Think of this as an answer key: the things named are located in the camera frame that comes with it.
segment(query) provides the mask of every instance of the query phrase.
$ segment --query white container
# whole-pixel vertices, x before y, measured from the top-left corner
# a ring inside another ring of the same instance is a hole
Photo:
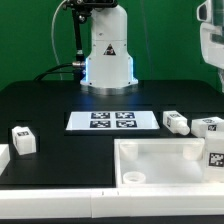
[[[28,127],[12,129],[12,139],[19,155],[36,152],[36,139]]]
[[[206,132],[204,181],[224,183],[224,132]]]
[[[192,120],[191,133],[198,138],[204,138],[206,131],[217,131],[221,123],[224,125],[224,120],[219,117]]]
[[[177,111],[164,111],[163,124],[174,134],[187,135],[190,132],[187,119]]]
[[[0,145],[0,175],[10,161],[9,146]]]
[[[138,145],[138,158],[121,158],[120,144],[115,140],[115,172],[118,188],[185,186],[203,180],[203,138],[129,139]]]

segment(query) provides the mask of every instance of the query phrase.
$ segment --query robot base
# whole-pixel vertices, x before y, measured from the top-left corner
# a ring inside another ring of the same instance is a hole
[[[138,90],[138,83],[131,84],[122,88],[98,88],[89,85],[81,85],[81,89],[85,92],[90,92],[99,95],[122,95],[126,93],[136,92]]]

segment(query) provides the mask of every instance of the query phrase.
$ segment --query small white box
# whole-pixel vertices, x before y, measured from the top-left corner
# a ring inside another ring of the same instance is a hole
[[[187,119],[177,111],[164,111],[163,124],[174,134],[187,135],[190,132]]]
[[[224,124],[224,120],[219,117],[192,120],[191,133],[198,138],[204,138],[206,131],[217,131],[221,123]]]
[[[9,146],[0,145],[0,175],[10,161]]]
[[[204,181],[224,182],[224,132],[206,132]]]
[[[12,129],[12,139],[19,155],[36,152],[36,139],[28,127]]]

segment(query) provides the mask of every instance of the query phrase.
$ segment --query white cylinder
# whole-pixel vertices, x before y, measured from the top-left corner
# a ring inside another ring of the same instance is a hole
[[[138,159],[138,143],[134,141],[122,141],[120,143],[120,158],[125,161]]]
[[[187,124],[184,121],[180,121],[177,123],[177,131],[181,135],[187,135],[190,132],[190,128],[187,126]]]
[[[201,160],[203,156],[203,145],[200,142],[195,142],[183,147],[183,157],[186,160]]]
[[[124,184],[145,184],[146,176],[140,172],[128,172],[123,175]]]

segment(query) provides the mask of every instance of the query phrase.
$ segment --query cable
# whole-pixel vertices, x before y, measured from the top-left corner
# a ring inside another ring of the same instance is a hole
[[[61,64],[61,65],[58,65],[58,66],[55,66],[51,69],[48,69],[46,72],[38,75],[34,81],[41,81],[46,75],[48,74],[61,74],[61,73],[67,73],[67,72],[62,72],[61,69],[62,68],[66,68],[66,67],[72,67],[72,64],[71,63],[67,63],[67,64]]]
[[[61,69],[61,68],[66,68],[66,67],[72,67],[72,63],[66,63],[66,64],[61,64],[57,65],[53,68],[48,69],[46,72],[53,72],[55,70]]]
[[[57,15],[58,15],[58,12],[59,10],[61,9],[61,7],[63,6],[63,4],[66,2],[67,0],[63,0],[58,8],[56,9],[55,13],[54,13],[54,16],[53,16],[53,20],[52,20],[52,24],[51,24],[51,43],[52,43],[52,48],[53,48],[53,52],[54,52],[54,57],[55,57],[55,60],[57,62],[57,65],[60,65],[60,60],[58,58],[58,55],[57,55],[57,51],[56,51],[56,47],[55,47],[55,40],[54,40],[54,30],[55,30],[55,21],[56,21],[56,18],[57,18]]]
[[[40,74],[40,75],[38,75],[33,81],[41,81],[45,76],[47,76],[47,75],[50,75],[50,74],[71,74],[72,73],[72,71],[71,72],[44,72],[44,73],[42,73],[42,74]]]
[[[146,39],[146,49],[147,49],[147,55],[148,55],[148,62],[149,62],[149,70],[151,71],[151,75],[153,76],[153,63],[152,63],[152,56],[151,56],[151,50],[149,47],[149,33],[148,33],[148,28],[147,28],[147,21],[146,21],[146,15],[145,15],[145,2],[144,0],[141,0],[141,10],[142,10],[142,16],[143,16],[143,26],[144,26],[144,31],[145,31],[145,39]]]

